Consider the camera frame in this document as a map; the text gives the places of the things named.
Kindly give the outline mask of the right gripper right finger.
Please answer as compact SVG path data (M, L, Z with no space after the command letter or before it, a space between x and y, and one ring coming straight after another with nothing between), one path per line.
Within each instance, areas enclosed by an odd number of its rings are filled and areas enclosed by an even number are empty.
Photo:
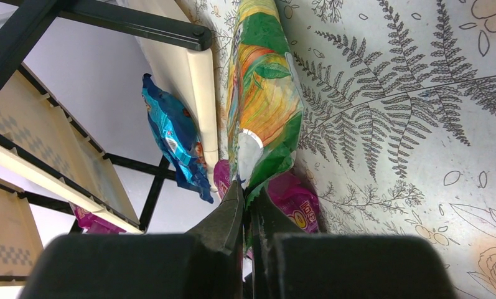
M255 298L455 298L423 239L308 234L262 192L251 205Z

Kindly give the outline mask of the green Fox's candy bag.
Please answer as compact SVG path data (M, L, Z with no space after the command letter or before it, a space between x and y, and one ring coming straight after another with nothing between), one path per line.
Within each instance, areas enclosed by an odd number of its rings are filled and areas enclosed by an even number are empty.
M244 210L294 165L304 105L274 1L240 1L228 62L227 152Z

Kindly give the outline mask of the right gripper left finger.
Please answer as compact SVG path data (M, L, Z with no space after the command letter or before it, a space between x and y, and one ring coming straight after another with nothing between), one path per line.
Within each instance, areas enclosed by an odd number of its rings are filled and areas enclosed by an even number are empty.
M70 234L42 252L22 298L241 298L243 190L183 234Z

